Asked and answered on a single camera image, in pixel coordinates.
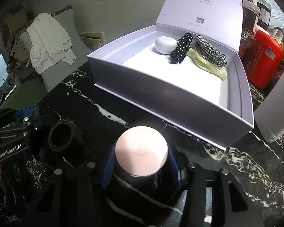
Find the screw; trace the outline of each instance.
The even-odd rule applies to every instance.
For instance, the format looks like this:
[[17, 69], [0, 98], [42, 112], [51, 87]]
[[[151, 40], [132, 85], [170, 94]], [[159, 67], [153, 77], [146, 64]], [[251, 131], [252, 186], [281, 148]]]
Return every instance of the screw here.
[[95, 162], [88, 162], [87, 163], [87, 167], [88, 168], [94, 168], [96, 166], [96, 163]]
[[54, 170], [55, 175], [60, 175], [61, 173], [62, 173], [62, 169], [60, 169], [60, 168]]
[[197, 167], [197, 165], [196, 165], [196, 163], [190, 161], [190, 162], [187, 163], [187, 167], [188, 167], [188, 168], [191, 168], [191, 169], [194, 169], [194, 168]]
[[220, 172], [224, 175], [227, 175], [229, 173], [229, 170], [227, 168], [222, 168]]

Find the cardboard box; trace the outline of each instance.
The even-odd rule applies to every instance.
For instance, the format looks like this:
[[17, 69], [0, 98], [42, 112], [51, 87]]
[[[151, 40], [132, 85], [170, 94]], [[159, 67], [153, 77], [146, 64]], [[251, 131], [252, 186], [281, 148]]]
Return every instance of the cardboard box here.
[[[95, 86], [225, 150], [254, 127], [249, 84], [237, 54], [242, 17], [242, 0], [166, 0], [156, 25], [88, 55]], [[178, 40], [185, 32], [202, 35], [226, 55], [226, 80], [189, 57], [173, 65], [156, 52], [157, 37]]]

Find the black polka dot scrunchie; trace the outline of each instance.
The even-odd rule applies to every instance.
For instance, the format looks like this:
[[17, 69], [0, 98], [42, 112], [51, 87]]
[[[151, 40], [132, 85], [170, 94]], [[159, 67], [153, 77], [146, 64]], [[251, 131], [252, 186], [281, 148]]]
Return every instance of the black polka dot scrunchie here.
[[189, 32], [185, 33], [184, 36], [179, 39], [178, 46], [170, 53], [171, 64], [179, 64], [184, 60], [192, 41], [193, 36]]

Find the qr code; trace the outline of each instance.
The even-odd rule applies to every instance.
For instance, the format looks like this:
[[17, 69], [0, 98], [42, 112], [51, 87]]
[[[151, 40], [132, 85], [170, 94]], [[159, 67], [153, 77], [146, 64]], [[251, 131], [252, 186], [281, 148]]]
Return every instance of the qr code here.
[[204, 19], [197, 17], [197, 23], [204, 24]]

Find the pink round object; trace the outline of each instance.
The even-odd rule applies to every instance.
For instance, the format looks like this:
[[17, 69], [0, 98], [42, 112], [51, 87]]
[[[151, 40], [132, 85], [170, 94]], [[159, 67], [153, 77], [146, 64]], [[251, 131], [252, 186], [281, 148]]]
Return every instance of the pink round object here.
[[256, 29], [255, 29], [255, 33], [254, 33], [254, 36], [255, 36], [255, 34], [257, 33], [257, 31], [263, 31], [263, 32], [265, 32], [267, 35], [269, 35], [269, 33], [266, 31], [266, 30], [264, 30], [261, 26], [259, 26], [259, 25], [256, 25]]
[[116, 143], [116, 158], [120, 166], [133, 176], [156, 173], [167, 159], [167, 142], [160, 132], [147, 126], [125, 131]]

